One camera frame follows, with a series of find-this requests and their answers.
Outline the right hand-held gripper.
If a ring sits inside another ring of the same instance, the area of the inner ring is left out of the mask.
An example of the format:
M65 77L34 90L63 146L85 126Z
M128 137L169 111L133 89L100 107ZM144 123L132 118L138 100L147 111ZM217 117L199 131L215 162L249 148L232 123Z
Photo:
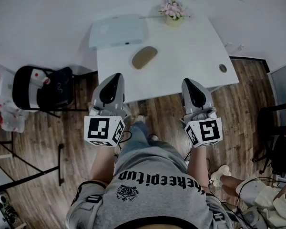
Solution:
M211 93L200 83L185 78L182 82L182 97L187 115L180 121L193 147L211 146L222 141L222 120L213 107Z

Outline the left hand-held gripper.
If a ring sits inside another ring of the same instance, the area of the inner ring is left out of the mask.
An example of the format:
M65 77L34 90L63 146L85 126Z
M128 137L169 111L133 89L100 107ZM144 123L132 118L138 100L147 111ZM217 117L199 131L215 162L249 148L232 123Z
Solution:
M121 73L115 73L93 91L93 106L84 117L84 140L95 146L118 146L128 117L123 103L124 78Z

